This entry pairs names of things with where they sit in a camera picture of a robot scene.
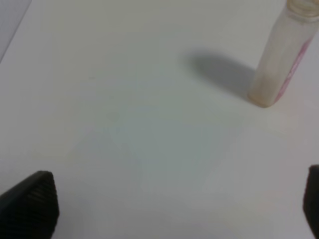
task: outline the black object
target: black object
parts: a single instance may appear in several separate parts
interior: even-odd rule
[[[36,172],[0,196],[1,239],[49,239],[58,217],[51,172]]]
[[[304,213],[315,238],[319,239],[319,165],[309,168],[304,196]]]

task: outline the pink label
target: pink label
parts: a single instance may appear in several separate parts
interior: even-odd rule
[[[283,86],[281,87],[281,89],[280,89],[280,91],[279,91],[279,93],[278,93],[278,95],[277,95],[277,97],[276,97],[275,102],[277,102],[277,101],[281,98],[281,96],[283,96],[283,94],[285,93],[285,91],[286,91],[286,89],[287,89],[287,87],[288,87],[288,85],[289,85],[289,83],[290,83],[290,80],[291,80],[291,78],[293,77],[295,71],[297,70],[297,68],[298,68],[298,66],[299,66],[299,64],[300,64],[300,62],[301,62],[301,60],[303,59],[304,54],[306,53],[306,51],[307,51],[307,49],[308,49],[308,47],[309,47],[311,41],[312,41],[312,38],[309,39],[308,41],[306,41],[306,42],[303,44],[303,46],[302,46],[302,48],[301,48],[301,50],[300,50],[300,52],[299,52],[297,58],[295,59],[295,62],[294,62],[294,64],[293,64],[293,66],[292,66],[292,68],[291,68],[291,70],[290,70],[290,72],[289,72],[289,74],[288,74],[288,76],[287,76],[287,78],[286,78],[286,80],[285,80]]]

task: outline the clear vial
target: clear vial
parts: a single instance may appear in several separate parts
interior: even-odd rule
[[[288,0],[277,19],[248,97],[261,107],[285,92],[319,28],[319,0]]]

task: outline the white table surface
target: white table surface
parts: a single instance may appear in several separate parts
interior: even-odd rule
[[[33,0],[0,64],[0,191],[52,171],[54,239],[312,239],[319,36],[276,105],[242,98],[283,5]]]

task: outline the plastic vial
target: plastic vial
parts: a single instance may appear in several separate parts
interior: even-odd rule
[[[284,94],[319,28],[319,0],[288,0],[259,62],[248,97],[261,107]]]

